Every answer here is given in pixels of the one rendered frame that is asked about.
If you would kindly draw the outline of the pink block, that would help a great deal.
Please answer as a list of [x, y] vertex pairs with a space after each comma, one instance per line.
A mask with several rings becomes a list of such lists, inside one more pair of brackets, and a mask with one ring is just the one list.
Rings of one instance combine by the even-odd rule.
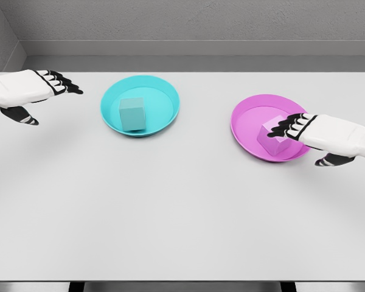
[[272, 119], [263, 123], [260, 127], [257, 141], [258, 143], [271, 155], [276, 156], [279, 153], [283, 152], [284, 150], [288, 149], [291, 144], [292, 140], [287, 137], [268, 137], [268, 133], [272, 132], [272, 128], [277, 127], [278, 123], [284, 120], [284, 117], [278, 115], [273, 117]]

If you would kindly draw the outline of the cyan round plate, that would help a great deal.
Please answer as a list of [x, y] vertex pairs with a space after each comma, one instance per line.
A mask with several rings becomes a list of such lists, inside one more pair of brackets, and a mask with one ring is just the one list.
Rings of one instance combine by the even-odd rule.
[[[127, 99], [143, 99], [145, 127], [136, 131], [124, 130], [121, 103]], [[177, 117], [180, 108], [179, 94], [167, 81], [152, 75], [124, 78], [104, 93], [100, 102], [103, 121], [118, 133], [144, 137], [167, 128]]]

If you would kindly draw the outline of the cyan block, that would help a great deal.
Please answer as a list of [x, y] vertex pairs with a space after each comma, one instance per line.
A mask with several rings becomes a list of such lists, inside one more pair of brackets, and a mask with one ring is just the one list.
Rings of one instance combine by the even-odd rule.
[[119, 114], [122, 129], [124, 131], [139, 131], [146, 128], [143, 97], [121, 99]]

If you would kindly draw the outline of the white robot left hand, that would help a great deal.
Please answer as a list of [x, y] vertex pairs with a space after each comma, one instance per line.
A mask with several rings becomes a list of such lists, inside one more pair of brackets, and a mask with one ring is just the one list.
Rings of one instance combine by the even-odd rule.
[[39, 121], [24, 105], [43, 102], [64, 93], [81, 95], [83, 91], [53, 70], [26, 69], [0, 75], [0, 112], [15, 122], [37, 126]]

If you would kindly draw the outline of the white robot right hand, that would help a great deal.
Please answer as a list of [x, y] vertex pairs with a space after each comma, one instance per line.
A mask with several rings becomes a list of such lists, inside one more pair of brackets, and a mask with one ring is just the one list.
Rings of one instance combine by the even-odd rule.
[[278, 122], [268, 137], [287, 137], [327, 154], [318, 159], [318, 167], [340, 166], [361, 154], [365, 127], [326, 114], [297, 113]]

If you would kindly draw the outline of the pink round plate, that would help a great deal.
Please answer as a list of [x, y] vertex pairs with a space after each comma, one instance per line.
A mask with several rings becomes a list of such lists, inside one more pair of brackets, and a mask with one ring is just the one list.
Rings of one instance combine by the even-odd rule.
[[266, 121], [281, 115], [304, 113], [296, 102], [274, 94], [259, 94], [242, 100], [231, 114], [231, 131], [236, 141], [249, 154], [269, 162], [285, 162], [301, 158], [310, 149], [292, 140], [291, 146], [276, 156], [271, 156], [257, 141], [260, 127]]

